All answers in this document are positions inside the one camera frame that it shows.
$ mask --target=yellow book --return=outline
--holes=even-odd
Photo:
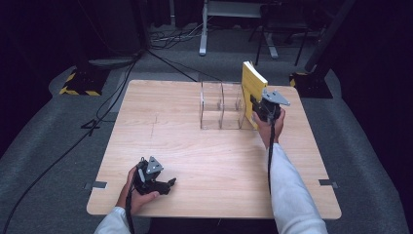
[[[250,97],[253,95],[257,101],[260,101],[262,91],[267,87],[268,81],[255,70],[250,61],[245,61],[243,63],[241,85],[243,87],[245,101],[245,118],[248,119],[254,129],[258,129],[257,124],[252,120],[252,102]]]

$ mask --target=cable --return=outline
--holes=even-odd
[[[131,68],[128,68],[127,69],[127,71],[125,72],[125,78],[124,78],[124,80],[122,81],[122,83],[121,83],[121,85],[120,86],[118,86],[118,88],[116,88],[116,90],[115,90],[115,92],[113,92],[113,94],[99,107],[99,109],[97,110],[97,112],[96,112],[96,118],[97,118],[97,120],[100,120],[101,122],[115,122],[115,121],[105,121],[105,120],[103,120],[103,117],[99,117],[99,111],[100,111],[100,109],[103,107],[103,105],[108,101],[108,100],[110,100],[111,98],[113,98],[114,96],[115,96],[115,94],[119,91],[119,89],[121,89],[121,87],[122,87],[122,90],[120,91],[120,93],[118,94],[118,96],[122,93],[122,91],[123,91],[123,89],[125,88],[125,85],[126,85],[126,83],[127,83],[127,81],[128,81],[128,78],[129,78],[129,73],[128,73],[128,70],[130,70]]]
[[[130,66],[129,71],[128,71],[128,75],[127,77],[130,76],[131,74],[131,70],[133,69],[134,65],[136,64],[136,62],[138,61],[138,58],[133,62],[133,64]],[[57,160],[55,160],[45,171],[43,171],[28,187],[27,189],[23,192],[23,194],[19,197],[18,201],[15,203],[15,206],[12,208],[12,211],[9,214],[9,217],[7,218],[6,224],[3,228],[3,234],[6,234],[7,232],[7,228],[9,227],[10,221],[12,220],[13,214],[15,213],[16,209],[18,208],[20,202],[23,200],[23,198],[25,197],[25,195],[30,191],[30,189],[36,185],[36,183],[54,166],[56,165],[58,162],[60,162],[60,160],[62,160],[67,154],[69,154],[91,131],[94,130],[94,128],[101,122],[101,120],[109,113],[109,111],[113,108],[113,106],[115,105],[116,101],[119,99],[120,94],[117,96],[116,100],[113,102],[113,104],[108,108],[108,110],[103,114],[103,116],[101,117],[101,119],[98,119],[93,125],[92,127],[84,134],[82,135],[68,150],[66,150],[60,157],[57,158]]]
[[[133,193],[133,183],[134,183],[134,177],[136,176],[136,173],[137,173],[137,169],[133,173],[133,178],[131,179],[131,184],[128,190],[128,196],[127,196],[127,201],[125,205],[125,213],[127,216],[127,221],[128,221],[131,234],[134,234],[133,221],[131,219],[131,194]]]
[[[271,122],[270,147],[268,149],[268,186],[271,194],[271,162],[273,160],[274,138],[276,137],[276,120]]]
[[[201,30],[201,26],[203,26],[203,23],[199,24],[198,26],[196,26],[193,29],[187,29],[187,30],[190,30],[190,32],[188,34],[183,34],[183,32],[182,32],[183,30],[182,30],[178,35],[172,36],[172,34],[176,31],[175,30],[168,37],[164,36],[164,37],[161,37],[161,38],[151,40],[151,42],[166,41],[164,46],[157,46],[157,45],[151,44],[151,49],[154,49],[154,50],[170,49],[170,48],[174,47],[176,44],[178,44],[179,42],[186,42],[186,41],[192,40],[195,37],[199,37],[202,34],[192,35],[192,33],[198,32],[199,30]]]
[[[178,68],[176,68],[174,65],[172,65],[172,64],[170,64],[169,62],[167,62],[165,59],[163,59],[163,58],[161,58],[161,57],[159,57],[159,56],[157,56],[157,55],[155,55],[155,54],[153,54],[151,51],[149,51],[149,50],[146,50],[151,56],[153,56],[153,57],[155,57],[155,58],[157,58],[157,59],[159,59],[159,60],[161,60],[161,61],[163,61],[164,63],[166,63],[166,64],[168,64],[169,66],[171,66],[173,69],[175,69],[175,70],[177,70],[179,73],[181,73],[182,75],[184,75],[184,76],[186,76],[186,77],[188,77],[189,79],[191,79],[192,81],[194,81],[194,82],[198,82],[197,80],[195,80],[194,78],[192,78],[192,77],[190,77],[189,75],[187,75],[187,74],[185,74],[185,72],[183,72],[183,71],[181,71],[181,70],[179,70]]]
[[[88,19],[89,23],[91,24],[92,28],[94,29],[94,32],[96,33],[97,37],[100,39],[100,41],[103,43],[103,45],[106,46],[106,48],[107,48],[109,51],[113,52],[114,54],[116,54],[116,55],[118,55],[118,56],[135,56],[136,54],[139,53],[139,51],[138,51],[138,52],[136,52],[135,54],[132,54],[132,55],[131,55],[131,54],[122,54],[122,53],[119,53],[118,51],[123,51],[123,50],[115,50],[115,49],[112,49],[112,48],[105,42],[105,40],[103,40],[103,38],[100,36],[100,33],[97,31],[97,28],[94,26],[94,23],[92,22],[92,19],[89,17],[88,13],[86,12],[86,9],[83,7],[83,5],[82,5],[82,3],[80,2],[80,0],[78,0],[77,2],[78,2],[78,4],[79,4],[80,8],[82,9],[83,13],[85,14],[86,18]]]
[[[191,69],[191,70],[193,70],[193,71],[197,71],[197,72],[199,72],[199,73],[201,73],[201,74],[204,74],[205,76],[211,77],[211,78],[213,78],[213,79],[215,79],[215,80],[217,80],[217,81],[221,81],[221,82],[222,82],[222,80],[219,79],[219,78],[216,78],[216,77],[214,77],[214,76],[211,76],[211,75],[209,75],[209,74],[206,74],[206,73],[204,73],[204,72],[202,72],[202,71],[200,71],[200,70],[197,70],[197,69],[195,69],[195,68],[186,66],[186,65],[184,65],[184,64],[182,64],[182,63],[179,63],[179,62],[177,62],[177,61],[172,61],[172,60],[170,60],[170,59],[168,59],[168,58],[162,58],[162,59],[165,59],[165,60],[167,60],[168,62],[176,63],[176,64],[178,64],[178,65],[180,65],[180,66],[183,66],[183,67],[185,67],[185,68]]]

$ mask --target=clear acrylic organizer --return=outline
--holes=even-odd
[[[203,81],[201,83],[201,129],[252,129],[245,118],[241,83]]]

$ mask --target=wooden tabletop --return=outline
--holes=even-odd
[[[322,218],[341,216],[300,98],[292,87],[272,87],[291,103],[280,144],[297,168]],[[88,203],[92,215],[116,204],[128,171],[154,156],[164,170],[158,181],[176,177],[169,195],[139,212],[142,216],[273,218],[267,155],[254,130],[202,130],[200,83],[130,81]]]

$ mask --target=hand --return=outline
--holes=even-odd
[[[127,203],[127,196],[131,186],[131,180],[133,179],[133,174],[136,171],[136,167],[133,167],[128,174],[127,183],[122,188],[121,194],[119,195],[118,202],[116,203],[117,207],[125,208]],[[140,195],[136,189],[134,189],[131,193],[131,215],[135,215],[140,208],[149,203],[150,201],[154,200],[156,197],[159,196],[159,192],[154,191],[145,195]]]
[[[270,136],[271,136],[271,125],[267,122],[261,121],[257,113],[252,112],[252,117],[255,123],[258,125],[258,133],[261,136],[262,141],[264,142],[265,148],[270,146]],[[275,125],[275,138],[273,143],[279,143],[279,137],[282,133],[283,119],[285,117],[285,110],[281,108],[280,117],[276,120]]]

